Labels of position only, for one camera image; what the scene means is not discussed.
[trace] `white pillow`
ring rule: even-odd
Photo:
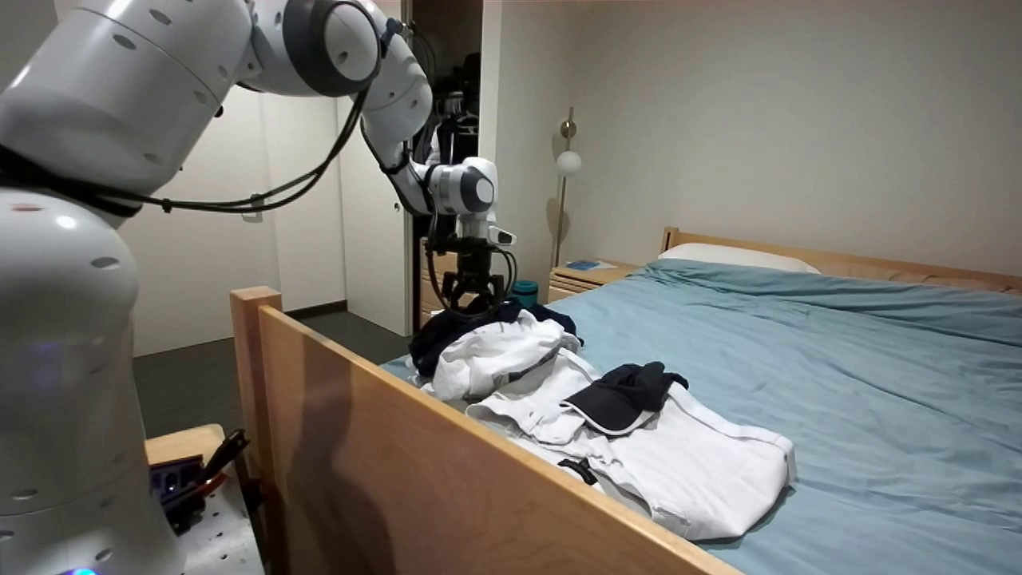
[[[792,254],[740,249],[740,246],[716,246],[716,241],[680,241],[680,246],[662,253],[657,257],[685,257],[685,261],[717,261],[717,266],[821,275],[814,266],[792,257]]]

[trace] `black garment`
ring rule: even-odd
[[[621,365],[565,403],[603,435],[630,435],[657,416],[670,384],[689,386],[680,373],[668,373],[662,362]]]
[[[454,345],[461,335],[490,323],[513,323],[519,309],[534,312],[539,323],[555,319],[565,333],[574,335],[574,319],[543,304],[519,307],[516,299],[503,299],[494,309],[445,309],[411,335],[410,350],[417,376],[435,376],[442,350]]]

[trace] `wooden headboard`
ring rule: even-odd
[[[991,275],[991,271],[940,267],[940,266],[920,266],[920,261],[814,253],[814,249],[726,238],[726,236],[705,236],[705,232],[685,232],[685,231],[668,225],[663,231],[663,249],[680,246],[680,241],[717,241],[717,246],[745,246],[745,249],[795,254],[795,257],[821,267],[825,275],[848,275],[848,279],[875,279],[875,281],[914,281],[914,285],[947,285],[947,286],[974,286],[974,289],[1009,289],[1009,295],[1022,298],[1022,279],[1017,279],[1017,275]]]

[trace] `wire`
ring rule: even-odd
[[[172,198],[136,198],[136,194],[129,194],[129,192],[116,192],[116,189],[101,189],[95,194],[106,194],[106,198],[120,198],[120,200],[139,200],[139,205],[161,205],[166,213],[170,209],[218,209],[218,213],[261,213],[261,209],[277,209],[296,198],[304,198],[319,178],[322,171],[328,170],[328,164],[346,149],[346,143],[351,140],[354,127],[357,127],[357,118],[361,118],[361,107],[364,107],[364,100],[367,100],[367,89],[361,89],[354,97],[354,105],[346,118],[346,127],[341,133],[335,137],[335,143],[328,146],[328,154],[322,157],[322,164],[315,164],[311,171],[283,181],[283,185],[273,185],[268,192],[260,192],[260,194],[248,194],[248,198],[237,198],[237,200],[172,200]]]

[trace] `lamp shade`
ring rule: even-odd
[[[555,157],[555,171],[559,171],[562,178],[574,174],[577,170],[581,170],[577,149],[562,149],[562,154]]]

